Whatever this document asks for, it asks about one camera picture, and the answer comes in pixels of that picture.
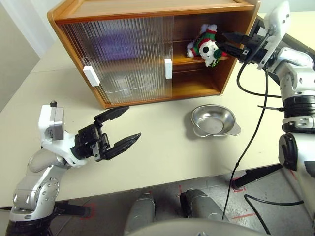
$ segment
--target ribbed glass panel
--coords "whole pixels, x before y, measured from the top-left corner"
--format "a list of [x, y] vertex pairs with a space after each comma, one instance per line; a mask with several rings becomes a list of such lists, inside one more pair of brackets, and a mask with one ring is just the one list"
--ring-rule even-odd
[[111, 104], [170, 97], [164, 60], [173, 57], [173, 17], [62, 25], [83, 65], [91, 65]]

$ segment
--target white table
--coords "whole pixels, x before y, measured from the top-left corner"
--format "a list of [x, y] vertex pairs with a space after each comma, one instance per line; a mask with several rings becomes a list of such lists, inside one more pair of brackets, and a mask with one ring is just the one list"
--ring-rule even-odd
[[[252, 136], [261, 112], [257, 105], [262, 105], [264, 99], [237, 88], [239, 68], [238, 63], [223, 95], [132, 106], [120, 118], [107, 122], [103, 131], [111, 144], [138, 132], [142, 136], [128, 151], [111, 161], [96, 163], [90, 158], [86, 166], [68, 170], [57, 200], [231, 172]], [[243, 72], [241, 83], [264, 93], [264, 72], [250, 65]], [[269, 93], [280, 94], [279, 87], [271, 80]], [[77, 133], [103, 111], [60, 42], [35, 66], [0, 113], [0, 207], [12, 205], [15, 186], [23, 178], [29, 158], [40, 149], [38, 117], [41, 106], [52, 99], [64, 107], [65, 127], [70, 133]], [[242, 128], [241, 134], [196, 137], [190, 113], [203, 104], [231, 109]], [[270, 98], [267, 105], [280, 107], [282, 103], [280, 99]], [[280, 112], [265, 112], [256, 139], [238, 170], [278, 162], [282, 119]]]

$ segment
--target stainless steel bowl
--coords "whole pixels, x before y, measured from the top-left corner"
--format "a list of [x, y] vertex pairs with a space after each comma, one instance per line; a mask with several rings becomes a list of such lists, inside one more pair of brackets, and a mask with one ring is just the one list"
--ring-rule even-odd
[[199, 137], [241, 133], [235, 115], [226, 107], [219, 105], [203, 105], [195, 108], [191, 114], [191, 121], [194, 125], [193, 130]]

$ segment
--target plush toy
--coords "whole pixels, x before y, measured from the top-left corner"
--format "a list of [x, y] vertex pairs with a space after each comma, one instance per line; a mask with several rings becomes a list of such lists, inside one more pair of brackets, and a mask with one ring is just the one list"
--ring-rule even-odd
[[190, 44], [187, 45], [187, 56], [193, 58], [201, 56], [206, 66], [214, 67], [219, 58], [226, 56], [215, 43], [215, 35], [217, 33], [217, 25], [203, 24], [201, 26], [200, 35]]

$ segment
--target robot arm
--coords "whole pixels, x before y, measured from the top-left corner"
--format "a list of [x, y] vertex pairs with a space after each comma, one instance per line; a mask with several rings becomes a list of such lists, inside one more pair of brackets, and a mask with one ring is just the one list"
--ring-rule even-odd
[[94, 123], [70, 134], [64, 129], [63, 108], [56, 102], [42, 107], [38, 126], [42, 149], [29, 161], [26, 175], [13, 194], [13, 207], [6, 235], [47, 235], [56, 216], [55, 199], [60, 181], [67, 169], [95, 161], [110, 160], [126, 151], [141, 133], [131, 135], [110, 148], [102, 124], [121, 116], [129, 107], [117, 107], [96, 117]]
[[277, 7], [264, 19], [269, 37], [252, 56], [264, 37], [249, 37], [241, 33], [223, 33], [228, 40], [243, 44], [240, 49], [228, 42], [217, 42], [218, 47], [239, 59], [256, 63], [258, 69], [268, 69], [269, 75], [280, 86], [286, 134], [279, 140], [279, 161], [296, 171], [306, 209], [315, 220], [315, 72], [312, 58], [302, 52], [278, 44], [290, 23], [287, 2]]

